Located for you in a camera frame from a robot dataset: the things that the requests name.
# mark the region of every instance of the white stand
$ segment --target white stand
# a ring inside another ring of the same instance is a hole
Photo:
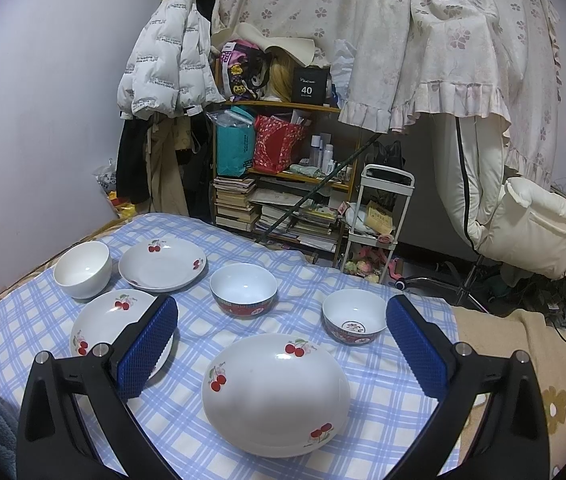
[[[374,178],[370,176],[369,170],[382,170],[387,173],[394,173],[399,174],[401,176],[406,176],[410,180],[410,184],[406,186],[405,184],[396,184],[395,182],[390,182],[389,180],[385,180],[384,178]],[[403,195],[407,197],[405,201],[405,206],[403,206],[402,213],[400,214],[400,221],[399,225],[396,228],[396,234],[394,235],[394,241],[391,244],[381,244],[376,238],[371,235],[363,235],[357,234],[354,232],[354,226],[356,225],[356,219],[358,218],[358,210],[361,206],[361,199],[363,197],[363,190],[365,187],[371,187],[374,189],[382,189],[384,191],[388,191],[391,193],[396,193],[398,195]],[[349,254],[349,247],[352,242],[357,242],[363,245],[369,245],[373,247],[378,247],[381,249],[388,249],[390,251],[389,256],[387,257],[387,261],[385,266],[383,267],[383,273],[381,274],[381,278],[379,283],[383,283],[386,275],[387,275],[387,267],[392,259],[392,255],[394,254],[394,249],[396,248],[396,243],[399,239],[400,229],[402,228],[403,220],[405,220],[405,213],[407,212],[407,208],[410,205],[410,199],[412,198],[412,193],[414,192],[414,176],[411,173],[403,170],[397,170],[396,168],[391,168],[389,166],[382,166],[381,164],[367,164],[363,168],[363,172],[361,173],[361,184],[360,190],[358,192],[358,200],[356,200],[356,208],[354,209],[354,222],[353,225],[349,227],[348,233],[348,244],[345,248],[345,254],[343,255],[343,263],[340,266],[340,271],[343,272],[345,269],[345,262],[348,259]]]

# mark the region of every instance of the red bag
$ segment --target red bag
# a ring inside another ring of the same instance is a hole
[[[254,123],[256,147],[253,166],[265,173],[280,173],[300,160],[298,148],[307,127],[278,117],[259,115]]]

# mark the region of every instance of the bowl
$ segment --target bowl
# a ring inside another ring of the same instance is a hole
[[[385,310],[383,298],[357,288],[333,292],[322,306],[328,333],[351,345],[369,343],[387,328]]]
[[[54,266],[54,281],[76,300],[93,298],[112,277],[112,257],[103,242],[85,242],[72,247]]]
[[[286,334],[234,342],[212,359],[203,409],[220,435],[268,458],[310,453],[343,427],[349,383],[323,348]]]
[[[209,280],[212,295],[222,310],[234,316],[258,316],[272,304],[278,283],[267,269],[253,264],[231,264]]]
[[[130,285],[147,292],[171,292],[188,286],[205,269],[205,253],[175,237],[144,240],[129,248],[118,271]]]
[[[86,355],[98,343],[112,344],[127,325],[141,319],[155,299],[147,292],[123,288],[110,290],[91,300],[80,311],[70,332],[72,356]],[[160,354],[150,377],[165,364],[173,341],[174,336],[172,335]]]

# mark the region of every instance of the metal screw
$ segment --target metal screw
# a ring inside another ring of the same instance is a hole
[[[474,351],[471,346],[469,346],[467,343],[462,343],[462,342],[456,343],[454,345],[454,349],[456,350],[457,354],[460,354],[462,356],[469,355]]]
[[[96,357],[103,357],[103,355],[109,352],[109,345],[107,343],[98,343],[92,349],[92,352]]]
[[[36,357],[34,357],[34,361],[36,361],[40,365],[43,364],[48,359],[49,359],[49,352],[45,350],[39,352],[38,354],[36,354]]]
[[[519,363],[529,362],[529,354],[525,350],[516,350],[514,357]]]

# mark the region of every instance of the blue checkered tablecloth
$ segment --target blue checkered tablecloth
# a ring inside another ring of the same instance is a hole
[[[323,299],[341,288],[364,288],[385,299],[394,288],[373,285],[336,269],[306,263],[296,251],[269,251],[242,237],[198,220],[147,214],[102,238],[117,260],[144,238],[176,235],[207,254],[201,278],[173,294],[180,332],[163,369],[142,395],[128,402],[159,452],[186,480],[382,479],[434,410],[389,331],[369,345],[349,347],[329,337],[320,322]],[[278,303],[253,320],[226,316],[209,289],[212,272],[235,262],[269,269],[277,278]],[[130,288],[114,268],[106,288]],[[437,323],[451,341],[458,340],[450,306],[435,298],[408,295],[421,314]],[[64,295],[46,270],[0,301],[0,396],[18,409],[34,355],[43,349],[69,357],[69,334],[84,307]],[[211,359],[237,339],[265,332],[307,338],[327,349],[345,371],[351,387],[349,419],[322,448],[290,459],[252,456],[224,441],[203,411],[200,387]],[[108,446],[85,398],[79,399],[103,462],[120,465]],[[457,465],[456,448],[445,465]]]

